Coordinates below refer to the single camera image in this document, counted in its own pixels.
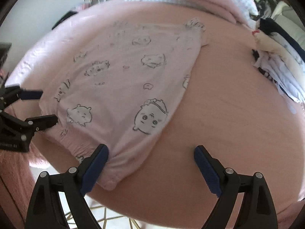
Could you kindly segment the pink cartoon print pajama pants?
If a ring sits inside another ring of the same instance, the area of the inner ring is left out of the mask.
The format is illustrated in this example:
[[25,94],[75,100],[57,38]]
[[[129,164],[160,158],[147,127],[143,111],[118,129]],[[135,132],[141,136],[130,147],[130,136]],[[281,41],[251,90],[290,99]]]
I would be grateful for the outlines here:
[[99,144],[109,159],[98,179],[114,189],[148,157],[178,108],[203,46],[205,25],[118,22],[102,30],[45,89],[46,136],[82,161]]

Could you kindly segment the pink fluffy rug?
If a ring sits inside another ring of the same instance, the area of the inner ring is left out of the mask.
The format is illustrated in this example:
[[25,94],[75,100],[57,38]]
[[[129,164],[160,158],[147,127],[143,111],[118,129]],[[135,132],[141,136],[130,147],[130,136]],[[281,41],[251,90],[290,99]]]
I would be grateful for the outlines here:
[[49,162],[34,144],[27,153],[1,150],[1,213],[14,228],[24,228],[35,186],[30,167],[48,168]]

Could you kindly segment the black bag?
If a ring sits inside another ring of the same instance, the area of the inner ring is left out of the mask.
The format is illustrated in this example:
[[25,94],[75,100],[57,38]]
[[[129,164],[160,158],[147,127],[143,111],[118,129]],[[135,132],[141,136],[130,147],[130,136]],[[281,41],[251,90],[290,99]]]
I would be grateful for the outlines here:
[[61,23],[69,19],[70,17],[76,15],[78,12],[77,11],[72,11],[69,10],[67,13],[65,13],[51,28],[51,30],[54,30],[54,28],[58,27]]

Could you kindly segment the pink bed sheet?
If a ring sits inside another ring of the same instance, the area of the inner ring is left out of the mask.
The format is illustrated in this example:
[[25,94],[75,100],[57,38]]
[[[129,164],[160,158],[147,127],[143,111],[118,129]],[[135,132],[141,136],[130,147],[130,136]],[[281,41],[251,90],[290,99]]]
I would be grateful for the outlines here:
[[[111,0],[74,15],[40,39],[8,78],[9,85],[43,90],[81,49],[118,22],[205,25],[203,46],[184,96],[142,165],[112,190],[91,197],[110,209],[151,224],[200,228],[217,198],[193,158],[196,146],[236,172],[261,172],[274,200],[279,228],[288,228],[304,205],[304,108],[282,97],[253,67],[249,29],[191,8]],[[11,107],[19,118],[43,115],[39,101]],[[38,133],[33,144],[59,172],[78,164],[69,150]]]

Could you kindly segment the folded white striped garment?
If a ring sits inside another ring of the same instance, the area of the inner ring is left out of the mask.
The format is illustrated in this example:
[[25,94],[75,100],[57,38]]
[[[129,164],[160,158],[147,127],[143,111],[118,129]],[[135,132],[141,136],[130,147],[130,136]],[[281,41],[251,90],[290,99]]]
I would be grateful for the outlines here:
[[279,93],[286,94],[294,102],[304,103],[304,89],[278,55],[260,50],[252,50],[252,55],[254,67],[276,85]]

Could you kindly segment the folded white printed garment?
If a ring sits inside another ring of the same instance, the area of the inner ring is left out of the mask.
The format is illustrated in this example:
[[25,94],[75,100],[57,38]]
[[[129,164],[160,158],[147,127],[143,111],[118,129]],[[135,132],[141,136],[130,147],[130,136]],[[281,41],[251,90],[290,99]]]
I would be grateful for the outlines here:
[[297,61],[302,71],[304,72],[304,60],[301,58],[299,53],[292,47],[292,45],[283,36],[276,32],[271,33],[270,38],[272,38],[282,47],[284,47],[286,51],[288,51],[288,53],[293,57],[293,59]]

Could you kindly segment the folded cream garment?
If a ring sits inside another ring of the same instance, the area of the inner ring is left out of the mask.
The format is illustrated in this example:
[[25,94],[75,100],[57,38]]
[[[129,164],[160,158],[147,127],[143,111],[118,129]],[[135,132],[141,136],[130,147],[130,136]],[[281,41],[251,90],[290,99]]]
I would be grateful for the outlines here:
[[252,35],[254,36],[256,47],[259,50],[277,54],[291,73],[304,74],[297,61],[295,61],[288,51],[286,51],[286,49],[279,43],[260,30],[253,31]]

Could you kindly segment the folded navy garment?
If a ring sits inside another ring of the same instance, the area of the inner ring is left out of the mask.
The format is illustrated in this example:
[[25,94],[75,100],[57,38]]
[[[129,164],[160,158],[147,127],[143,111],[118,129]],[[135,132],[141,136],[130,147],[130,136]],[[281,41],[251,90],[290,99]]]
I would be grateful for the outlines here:
[[283,45],[291,46],[291,48],[294,49],[300,56],[302,61],[304,61],[304,49],[273,19],[260,19],[258,28],[262,30],[266,35],[275,36],[275,38],[279,38],[279,36],[281,36],[281,38],[286,40],[286,42],[283,42],[282,39],[280,40],[281,42],[283,42]]

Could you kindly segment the grey padded headboard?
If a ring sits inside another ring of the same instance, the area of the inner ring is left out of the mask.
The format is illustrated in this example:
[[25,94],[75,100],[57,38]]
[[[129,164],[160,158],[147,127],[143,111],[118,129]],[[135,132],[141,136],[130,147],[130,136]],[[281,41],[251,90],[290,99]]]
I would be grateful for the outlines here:
[[291,6],[284,1],[280,1],[271,18],[304,49],[304,26]]

